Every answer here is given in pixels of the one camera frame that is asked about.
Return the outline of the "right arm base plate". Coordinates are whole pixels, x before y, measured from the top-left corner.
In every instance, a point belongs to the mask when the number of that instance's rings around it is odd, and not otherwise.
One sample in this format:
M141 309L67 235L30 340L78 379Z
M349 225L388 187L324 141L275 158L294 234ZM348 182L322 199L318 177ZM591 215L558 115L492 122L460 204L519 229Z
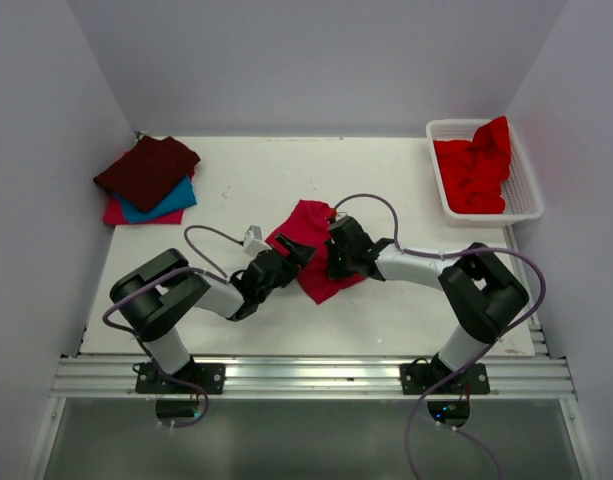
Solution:
M399 365L399 379L404 395L487 395L491 393L486 367L475 363L453 372L437 356L417 358Z

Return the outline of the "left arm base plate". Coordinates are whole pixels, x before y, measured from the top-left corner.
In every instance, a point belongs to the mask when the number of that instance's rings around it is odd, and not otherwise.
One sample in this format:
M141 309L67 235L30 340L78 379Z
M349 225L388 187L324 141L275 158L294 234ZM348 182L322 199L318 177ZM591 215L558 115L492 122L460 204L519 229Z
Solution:
M201 388L208 395L220 395L226 379L226 366L222 363L187 364L176 374L162 375L152 363L132 366L137 375L135 392L139 394L198 394Z

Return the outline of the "pink folded t-shirt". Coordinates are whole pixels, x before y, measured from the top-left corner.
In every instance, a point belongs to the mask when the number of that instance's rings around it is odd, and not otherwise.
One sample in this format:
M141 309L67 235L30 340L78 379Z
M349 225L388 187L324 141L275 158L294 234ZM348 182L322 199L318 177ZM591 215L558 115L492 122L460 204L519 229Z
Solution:
M149 213L142 213L127 202L111 197L103 215L103 222L109 226L179 225L182 223L183 215L183 209L171 210L167 213L164 209L155 209Z

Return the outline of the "bright red t-shirt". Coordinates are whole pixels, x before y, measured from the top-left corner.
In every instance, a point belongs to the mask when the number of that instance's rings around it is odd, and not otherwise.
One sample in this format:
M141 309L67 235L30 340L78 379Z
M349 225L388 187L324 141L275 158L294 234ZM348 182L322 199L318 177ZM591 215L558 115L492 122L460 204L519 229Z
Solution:
M502 214L502 184L512 160L505 116L477 129L472 140L435 140L442 184L450 209L458 214Z

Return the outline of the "blue folded t-shirt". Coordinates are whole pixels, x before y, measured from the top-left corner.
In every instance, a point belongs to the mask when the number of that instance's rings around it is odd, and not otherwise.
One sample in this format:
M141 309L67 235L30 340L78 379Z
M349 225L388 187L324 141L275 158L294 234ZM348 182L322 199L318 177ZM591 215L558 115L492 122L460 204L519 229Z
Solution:
M148 212L142 213L149 213L155 209L164 209L165 213L177 209L183 209L185 211L187 208L194 206L197 200L192 186L192 178L193 175L186 176L156 207ZM136 208L119 195L113 195L111 197L127 202L129 205Z

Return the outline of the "dark maroon folded t-shirt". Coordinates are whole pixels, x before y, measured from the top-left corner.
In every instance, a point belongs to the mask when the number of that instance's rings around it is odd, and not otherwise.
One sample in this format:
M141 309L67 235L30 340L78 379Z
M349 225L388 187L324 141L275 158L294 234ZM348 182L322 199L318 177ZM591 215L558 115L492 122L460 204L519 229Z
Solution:
M143 136L93 182L138 211L153 210L200 163L197 153L172 138Z

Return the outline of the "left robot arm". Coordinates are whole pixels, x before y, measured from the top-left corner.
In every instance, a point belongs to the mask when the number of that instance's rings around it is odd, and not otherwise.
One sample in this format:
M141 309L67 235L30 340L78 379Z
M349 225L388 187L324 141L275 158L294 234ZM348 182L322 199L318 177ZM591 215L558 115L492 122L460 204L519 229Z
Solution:
M118 280L105 325L129 332L149 360L133 366L135 391L144 395L219 395L226 372L219 363L194 360L176 329L193 308L231 322L254 314L272 292L288 286L316 254L312 246L280 234L279 246L258 253L228 279L189 265L171 248Z

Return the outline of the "crimson t-shirt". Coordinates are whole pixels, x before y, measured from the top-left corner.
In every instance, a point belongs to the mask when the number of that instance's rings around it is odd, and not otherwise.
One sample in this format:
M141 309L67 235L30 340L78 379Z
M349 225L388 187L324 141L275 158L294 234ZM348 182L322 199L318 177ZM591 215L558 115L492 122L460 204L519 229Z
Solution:
M278 249L284 256L287 255L287 251L277 242L278 235L316 248L312 260L298 274L297 282L317 305L332 298L340 290L353 287L365 280L358 274L338 280L330 279L327 275L328 251L325 242L330 239L328 220L333 213L334 209L325 202L300 200L287 219L266 238L266 243Z

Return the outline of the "white plastic basket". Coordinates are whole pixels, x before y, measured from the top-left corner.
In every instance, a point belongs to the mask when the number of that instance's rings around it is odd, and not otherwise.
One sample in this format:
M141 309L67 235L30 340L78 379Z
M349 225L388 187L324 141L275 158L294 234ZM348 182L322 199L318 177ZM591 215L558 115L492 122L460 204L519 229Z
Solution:
M527 159L514 128L509 123L512 160L510 176L502 184L502 198L506 208L502 214L458 214L448 204L438 166L433 142L435 140L472 140L481 126L492 120L445 119L433 120L426 125L431 163L436 177L437 188L446 223L455 227L493 228L505 227L526 220L535 220L543 213L543 202Z

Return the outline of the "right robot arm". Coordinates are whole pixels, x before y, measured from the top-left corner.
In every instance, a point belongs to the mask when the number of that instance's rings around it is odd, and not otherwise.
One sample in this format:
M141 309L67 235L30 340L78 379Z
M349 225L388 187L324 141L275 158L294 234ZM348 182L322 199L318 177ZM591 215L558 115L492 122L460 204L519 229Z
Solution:
M457 327L439 351L426 361L399 367L405 395L486 395L491 392L486 367L464 364L494 345L528 303L528 293L511 271L481 243L471 253L444 259L438 253L409 255L393 239L374 241L350 216L328 227L327 276L332 280L360 275L377 281L404 281L444 293Z

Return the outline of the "aluminium mounting rail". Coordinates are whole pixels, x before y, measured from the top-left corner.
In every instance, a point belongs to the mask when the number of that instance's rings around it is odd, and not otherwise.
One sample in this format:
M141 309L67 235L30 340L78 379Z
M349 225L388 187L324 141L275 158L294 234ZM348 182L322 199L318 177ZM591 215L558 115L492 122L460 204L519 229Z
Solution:
M79 354L59 362L54 397L135 395L134 364L145 356L133 336L105 325L111 287L167 249L197 268L213 258L243 268L242 249L180 226L120 227L109 253ZM228 398L398 398L399 365L434 355L457 327L444 293L404 281L373 279L317 305L297 284L274 291L251 316L231 322L198 308L177 324L200 363L226 366Z

